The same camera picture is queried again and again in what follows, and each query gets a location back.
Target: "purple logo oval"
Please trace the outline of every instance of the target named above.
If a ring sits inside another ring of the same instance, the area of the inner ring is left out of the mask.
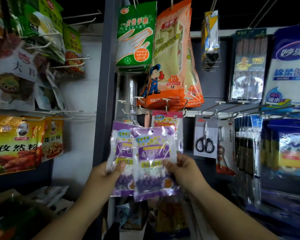
[[[279,60],[299,60],[300,59],[300,41],[292,42],[280,48],[275,54]]]

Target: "red glove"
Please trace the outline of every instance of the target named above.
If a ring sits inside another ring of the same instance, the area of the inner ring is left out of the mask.
[[[159,80],[164,79],[164,74],[162,73],[162,71],[160,72],[160,76],[159,76]]]

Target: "blue oval logo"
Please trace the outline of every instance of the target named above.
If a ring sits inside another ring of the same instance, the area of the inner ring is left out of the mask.
[[[158,114],[157,116],[154,117],[156,120],[163,120],[165,117],[163,114]]]
[[[150,140],[150,136],[148,134],[146,135],[140,135],[136,138],[137,143],[146,143]]]
[[[292,42],[280,48],[275,54],[279,60],[299,60],[300,59],[300,41]]]
[[[121,138],[130,138],[130,131],[128,129],[121,129],[118,131],[118,136]]]

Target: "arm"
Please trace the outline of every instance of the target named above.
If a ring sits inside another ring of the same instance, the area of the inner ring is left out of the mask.
[[[164,165],[200,203],[202,213],[220,240],[278,240],[275,234],[213,190],[191,157],[179,154],[177,164],[164,160]]]
[[[92,169],[76,203],[32,240],[80,240],[83,238],[90,224],[100,214],[101,208],[110,197],[125,167],[125,163],[121,162],[111,174],[106,175],[106,164],[107,162],[104,162]]]

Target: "hand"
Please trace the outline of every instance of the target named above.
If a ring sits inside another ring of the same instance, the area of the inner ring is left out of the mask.
[[[153,30],[151,28],[146,28],[129,38],[134,31],[135,29],[126,32],[117,40],[116,63],[128,55],[134,54],[137,49],[147,48],[149,46],[150,42],[143,42],[146,38],[153,34]]]
[[[126,163],[121,161],[109,175],[106,174],[106,165],[105,161],[92,169],[81,196],[77,200],[82,206],[88,207],[88,211],[93,213],[94,217],[98,216],[102,206],[109,199]]]
[[[191,157],[178,154],[177,164],[163,160],[163,165],[168,172],[176,176],[178,184],[192,194],[195,194],[202,187],[209,187],[195,160]]]
[[[159,73],[160,73],[160,75],[159,75],[159,80],[164,79],[164,74],[163,74],[163,72],[161,71],[161,72],[159,72]]]

